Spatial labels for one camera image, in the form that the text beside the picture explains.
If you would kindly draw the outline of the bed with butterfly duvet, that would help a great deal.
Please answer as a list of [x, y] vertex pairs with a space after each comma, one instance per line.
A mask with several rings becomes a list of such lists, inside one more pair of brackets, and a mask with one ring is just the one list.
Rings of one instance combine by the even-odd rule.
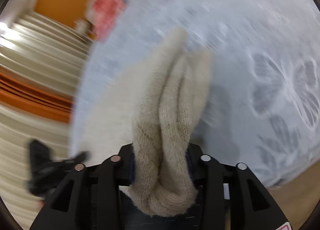
[[208, 46], [207, 106], [193, 139], [219, 162], [247, 163], [265, 186], [319, 160], [319, 9], [314, 0], [128, 0], [95, 42], [76, 98], [72, 154], [100, 163], [130, 142], [142, 61], [171, 28]]

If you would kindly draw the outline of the pink garment on bed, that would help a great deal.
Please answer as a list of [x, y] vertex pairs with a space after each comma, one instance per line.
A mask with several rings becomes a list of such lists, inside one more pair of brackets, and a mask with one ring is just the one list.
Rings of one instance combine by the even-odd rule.
[[98, 40], [105, 39], [125, 10], [125, 0], [95, 0], [93, 3], [93, 33]]

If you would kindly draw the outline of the beige pleated curtain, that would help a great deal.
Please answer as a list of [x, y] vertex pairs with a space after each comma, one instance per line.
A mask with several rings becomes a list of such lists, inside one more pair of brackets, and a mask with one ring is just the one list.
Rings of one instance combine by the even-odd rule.
[[[1, 71], [74, 102], [89, 47], [89, 39], [72, 28], [29, 11], [1, 28]], [[40, 199], [28, 191], [32, 140], [43, 142], [53, 158], [64, 160], [69, 123], [1, 103], [1, 198], [23, 229], [30, 228], [40, 210]]]

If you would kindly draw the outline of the orange curtain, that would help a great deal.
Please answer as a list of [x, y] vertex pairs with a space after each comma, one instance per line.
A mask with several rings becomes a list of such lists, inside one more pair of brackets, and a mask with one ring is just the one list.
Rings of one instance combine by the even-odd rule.
[[1, 103], [68, 124], [73, 101], [31, 86], [1, 71]]

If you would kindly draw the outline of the beige knit sweater black hearts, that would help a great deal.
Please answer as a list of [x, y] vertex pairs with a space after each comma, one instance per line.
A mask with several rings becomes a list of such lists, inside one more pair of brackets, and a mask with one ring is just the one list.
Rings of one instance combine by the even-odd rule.
[[135, 173], [125, 193], [148, 215], [183, 214], [196, 199], [186, 152], [206, 106], [212, 56], [206, 47], [188, 51], [187, 38], [174, 29], [123, 71], [94, 102], [78, 140], [89, 165], [133, 145]]

